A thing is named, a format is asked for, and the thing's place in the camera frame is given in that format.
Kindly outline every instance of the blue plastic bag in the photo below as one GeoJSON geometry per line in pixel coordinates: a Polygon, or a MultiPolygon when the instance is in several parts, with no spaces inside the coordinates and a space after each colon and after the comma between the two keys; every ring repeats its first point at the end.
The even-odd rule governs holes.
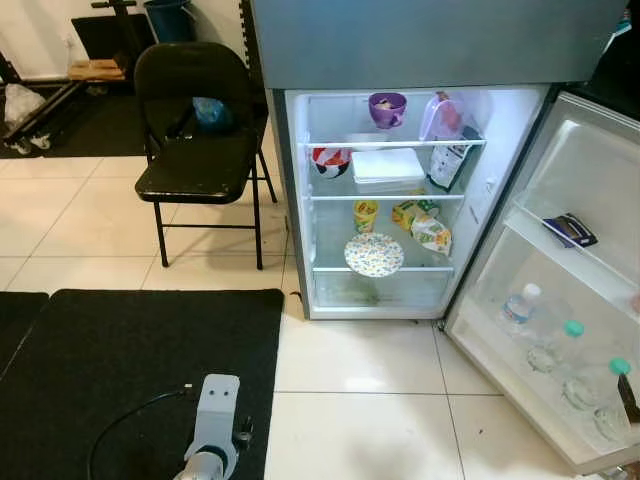
{"type": "Polygon", "coordinates": [[[193,108],[201,130],[222,132],[233,126],[231,111],[215,98],[193,97],[193,108]]]}

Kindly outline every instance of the water bottle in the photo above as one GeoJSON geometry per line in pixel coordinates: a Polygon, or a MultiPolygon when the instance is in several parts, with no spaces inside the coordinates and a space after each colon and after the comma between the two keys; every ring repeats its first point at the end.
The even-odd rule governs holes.
{"type": "Polygon", "coordinates": [[[522,338],[526,333],[526,323],[541,294],[542,290],[535,283],[527,283],[522,293],[510,295],[500,310],[502,329],[514,338],[522,338]]]}
{"type": "MultiPolygon", "coordinates": [[[[540,311],[544,309],[534,314],[534,330],[536,323],[546,317],[539,316],[540,311]]],[[[558,326],[560,328],[552,328],[547,334],[537,335],[527,352],[527,362],[537,372],[550,373],[561,365],[569,367],[580,354],[582,342],[579,339],[584,333],[584,325],[576,320],[566,320],[558,322],[558,326]]]]}
{"type": "Polygon", "coordinates": [[[633,442],[640,440],[638,427],[632,427],[618,391],[618,381],[622,375],[628,375],[631,366],[624,358],[613,358],[609,364],[615,378],[614,391],[601,396],[600,405],[593,412],[593,421],[604,438],[612,442],[633,442]]]}
{"type": "Polygon", "coordinates": [[[618,377],[631,367],[621,357],[610,357],[607,363],[581,359],[582,366],[574,369],[562,385],[562,395],[577,410],[595,411],[606,404],[618,391],[618,377]]]}

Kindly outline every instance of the purple bowl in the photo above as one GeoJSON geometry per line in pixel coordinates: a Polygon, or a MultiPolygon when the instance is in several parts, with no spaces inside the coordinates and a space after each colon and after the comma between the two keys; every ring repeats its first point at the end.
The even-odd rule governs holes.
{"type": "Polygon", "coordinates": [[[378,128],[389,129],[402,125],[407,99],[399,93],[374,93],[369,97],[369,113],[378,128]],[[388,100],[391,108],[378,108],[380,102],[388,100]]]}

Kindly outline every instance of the blue bottle cap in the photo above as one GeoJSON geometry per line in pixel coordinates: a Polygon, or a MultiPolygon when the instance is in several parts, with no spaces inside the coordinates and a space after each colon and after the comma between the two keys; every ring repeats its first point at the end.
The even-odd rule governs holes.
{"type": "Polygon", "coordinates": [[[577,320],[568,320],[564,324],[564,333],[573,338],[578,338],[584,333],[584,325],[577,320]]]}
{"type": "Polygon", "coordinates": [[[631,365],[624,358],[615,357],[609,362],[609,369],[616,375],[626,375],[631,371],[631,365]]]}

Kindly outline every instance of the tiled floor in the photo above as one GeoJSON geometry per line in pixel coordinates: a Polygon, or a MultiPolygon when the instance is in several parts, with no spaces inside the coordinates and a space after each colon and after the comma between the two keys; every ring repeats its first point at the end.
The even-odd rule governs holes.
{"type": "MultiPolygon", "coordinates": [[[[272,173],[273,147],[265,146],[272,173]]],[[[0,287],[262,289],[286,294],[266,478],[567,479],[563,461],[429,322],[303,319],[285,211],[252,232],[172,230],[160,265],[143,158],[0,161],[0,287]]],[[[167,220],[251,223],[250,196],[167,220]]]]}

